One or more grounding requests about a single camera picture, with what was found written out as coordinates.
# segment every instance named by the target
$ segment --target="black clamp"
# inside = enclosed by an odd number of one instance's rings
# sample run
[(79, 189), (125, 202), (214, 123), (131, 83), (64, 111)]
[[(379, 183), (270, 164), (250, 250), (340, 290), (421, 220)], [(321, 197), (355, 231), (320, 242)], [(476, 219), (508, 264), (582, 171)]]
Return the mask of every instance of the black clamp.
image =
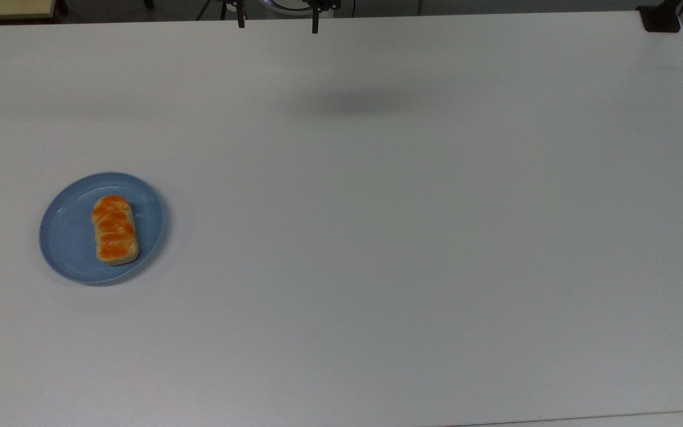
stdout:
[(320, 13), (328, 11), (328, 9), (338, 9), (342, 5), (342, 0), (303, 0), (309, 7), (312, 8), (312, 33), (318, 33), (318, 21), (320, 21)]
[(651, 33), (678, 33), (681, 24), (678, 22), (676, 8), (683, 0), (664, 0), (657, 6), (639, 6), (637, 10), (642, 16), (644, 29)]

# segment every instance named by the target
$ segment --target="table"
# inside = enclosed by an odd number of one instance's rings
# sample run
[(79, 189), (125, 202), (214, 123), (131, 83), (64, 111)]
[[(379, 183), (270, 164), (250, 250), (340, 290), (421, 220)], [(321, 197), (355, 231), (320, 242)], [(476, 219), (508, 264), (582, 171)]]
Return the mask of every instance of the table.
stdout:
[(0, 19), (52, 17), (55, 0), (0, 0)]
[[(523, 427), (675, 427), (675, 425), (683, 426), (683, 413), (524, 422)], [(495, 427), (518, 427), (518, 424), (495, 424)]]
[[(148, 181), (143, 273), (50, 200)], [(683, 32), (636, 12), (0, 28), (0, 427), (683, 411)]]

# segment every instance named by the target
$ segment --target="blue plate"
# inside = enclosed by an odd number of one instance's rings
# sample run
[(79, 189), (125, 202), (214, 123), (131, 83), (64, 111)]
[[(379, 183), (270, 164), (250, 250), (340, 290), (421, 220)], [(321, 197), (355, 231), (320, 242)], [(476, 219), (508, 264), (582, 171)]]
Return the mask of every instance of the blue plate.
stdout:
[[(136, 222), (139, 256), (111, 267), (97, 259), (91, 211), (106, 195), (128, 200)], [(97, 173), (70, 184), (46, 208), (39, 244), (52, 270), (87, 285), (105, 285), (138, 272), (154, 255), (165, 234), (165, 210), (157, 192), (146, 182), (125, 173)]]

